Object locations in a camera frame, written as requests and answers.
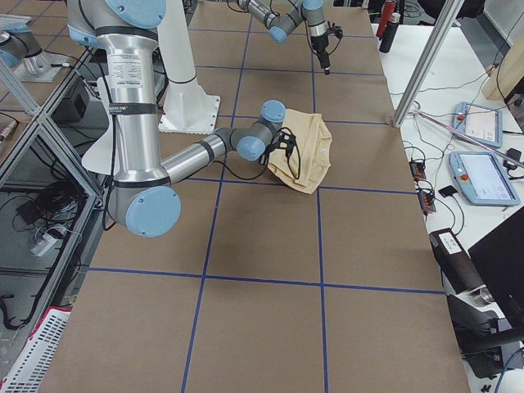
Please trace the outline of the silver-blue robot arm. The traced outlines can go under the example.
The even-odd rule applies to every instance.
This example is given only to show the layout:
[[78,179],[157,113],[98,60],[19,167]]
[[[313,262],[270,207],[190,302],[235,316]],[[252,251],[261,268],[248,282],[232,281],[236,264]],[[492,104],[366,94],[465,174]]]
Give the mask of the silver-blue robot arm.
[[177,222],[178,183],[230,151],[258,160],[276,139],[286,108],[267,101],[247,129],[220,128],[166,160],[160,158],[152,53],[168,44],[186,47],[187,20],[180,1],[68,1],[70,37],[99,47],[107,58],[102,80],[112,122],[110,217],[142,237],[159,237]]
[[277,43],[284,42],[287,37],[305,23],[311,51],[318,58],[324,74],[331,72],[330,54],[328,52],[329,35],[341,38],[343,33],[336,25],[330,25],[325,19],[323,1],[305,0],[291,1],[289,11],[278,13],[263,1],[237,1],[243,11],[250,13],[269,31],[269,35]]

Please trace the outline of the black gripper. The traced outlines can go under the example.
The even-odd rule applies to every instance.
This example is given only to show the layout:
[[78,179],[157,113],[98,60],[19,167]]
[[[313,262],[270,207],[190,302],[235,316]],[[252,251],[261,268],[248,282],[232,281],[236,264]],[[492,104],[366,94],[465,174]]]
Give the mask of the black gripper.
[[269,163],[269,157],[270,157],[270,154],[277,150],[278,149],[278,144],[277,143],[273,143],[273,144],[269,144],[264,152],[260,155],[259,157],[259,164],[260,165],[267,165]]
[[325,75],[331,73],[331,62],[327,51],[328,35],[322,34],[319,36],[310,37],[311,46],[315,56],[319,60],[320,67],[323,69]]

